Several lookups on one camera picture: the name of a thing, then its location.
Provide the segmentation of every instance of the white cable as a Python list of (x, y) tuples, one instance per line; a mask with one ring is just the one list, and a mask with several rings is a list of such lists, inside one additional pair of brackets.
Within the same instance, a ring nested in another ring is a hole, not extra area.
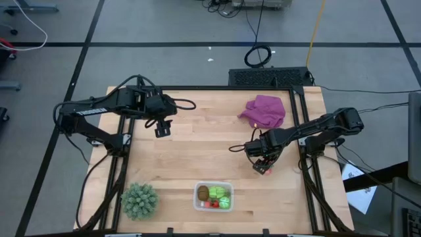
[(16, 51), (29, 51), (29, 50), (34, 50), (34, 49), (41, 49), (42, 47), (44, 47), (45, 43), (47, 43), (47, 39), (48, 39), (47, 33), (45, 33), (45, 31), (43, 29), (41, 29), (41, 27), (39, 27), (31, 19), (29, 19), (28, 16), (26, 16), (25, 12), (22, 10), (22, 8), (20, 8), (20, 5), (19, 5), (19, 3), (16, 2), (16, 0), (13, 0), (13, 1), (14, 1), (14, 4), (16, 4), (16, 6), (18, 6), (18, 8), (22, 12), (22, 14), (26, 17), (26, 19), (28, 19), (36, 28), (38, 28), (39, 30), (41, 30), (44, 33), (45, 40), (44, 40), (44, 42), (40, 46), (33, 47), (33, 48), (28, 48), (28, 49), (15, 49), (15, 48), (7, 47), (6, 45), (3, 45), (2, 43), (0, 43), (0, 45), (3, 46), (3, 47), (5, 47), (6, 49), (16, 50)]

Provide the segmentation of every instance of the black keyboard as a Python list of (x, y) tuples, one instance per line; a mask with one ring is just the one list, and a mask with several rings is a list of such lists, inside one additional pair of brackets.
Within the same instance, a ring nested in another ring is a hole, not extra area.
[(421, 237), (421, 213), (402, 208), (403, 236)]

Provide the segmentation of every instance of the green toy apple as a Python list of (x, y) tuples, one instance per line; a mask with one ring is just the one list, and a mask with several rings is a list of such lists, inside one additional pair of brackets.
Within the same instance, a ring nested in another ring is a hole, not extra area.
[(222, 198), (225, 196), (225, 188), (213, 186), (209, 188), (209, 197), (210, 198)]
[(219, 199), (219, 208), (229, 209), (230, 208), (230, 199), (228, 197), (222, 197)]

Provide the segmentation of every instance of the gray floor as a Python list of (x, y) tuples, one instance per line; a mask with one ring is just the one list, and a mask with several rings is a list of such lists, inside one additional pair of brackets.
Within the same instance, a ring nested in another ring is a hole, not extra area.
[[(30, 14), (49, 34), (50, 42), (83, 42), (98, 0), (57, 2), (59, 13)], [(421, 16), (417, 0), (388, 0), (396, 21), (408, 42), (421, 42), (417, 28)], [(291, 8), (264, 11), (260, 41), (310, 41), (321, 0), (294, 0)], [(253, 26), (258, 11), (249, 11)], [(42, 41), (22, 15), (3, 20), (16, 26), (18, 36), (0, 28), (10, 41)], [(253, 41), (245, 13), (224, 19), (202, 8), (200, 1), (186, 0), (106, 0), (93, 42), (183, 42)], [(398, 43), (397, 36), (380, 1), (327, 0), (317, 42)], [(230, 68), (245, 68), (248, 47), (91, 47), (82, 67), (73, 99), (103, 95), (133, 74), (142, 74), (158, 85), (226, 85)], [(306, 47), (273, 47), (268, 66), (304, 66)], [(49, 142), (54, 104), (63, 100), (79, 47), (46, 47), (19, 53), (0, 74), (1, 78), (23, 83), (20, 92), (1, 91), (0, 106), (9, 109), (11, 120), (0, 136), (0, 229), (4, 236), (14, 235), (37, 171)], [(421, 63), (421, 49), (411, 49)], [(313, 49), (310, 70), (318, 85), (339, 89), (413, 90), (420, 86), (400, 48), (327, 48)], [(375, 108), (406, 102), (406, 95), (339, 93), (324, 90), (328, 111), (338, 107)], [(400, 107), (362, 115), (366, 128), (347, 138), (370, 166), (380, 169), (407, 159), (407, 108)], [(98, 123), (98, 118), (90, 118)], [(80, 136), (74, 141), (87, 157), (91, 148)], [(363, 165), (355, 156), (344, 156)], [(60, 137), (27, 234), (72, 230), (80, 187), (86, 164), (80, 154)], [(379, 189), (366, 216), (352, 210), (356, 226), (387, 232), (388, 193)], [(376, 218), (374, 226), (369, 220)]]

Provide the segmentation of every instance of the red toy strawberry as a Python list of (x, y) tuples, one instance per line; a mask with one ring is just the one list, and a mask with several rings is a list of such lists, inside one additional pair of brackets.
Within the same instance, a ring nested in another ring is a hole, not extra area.
[(214, 207), (214, 208), (219, 208), (219, 201), (218, 201), (218, 200), (215, 200), (215, 201), (212, 203), (212, 207)]

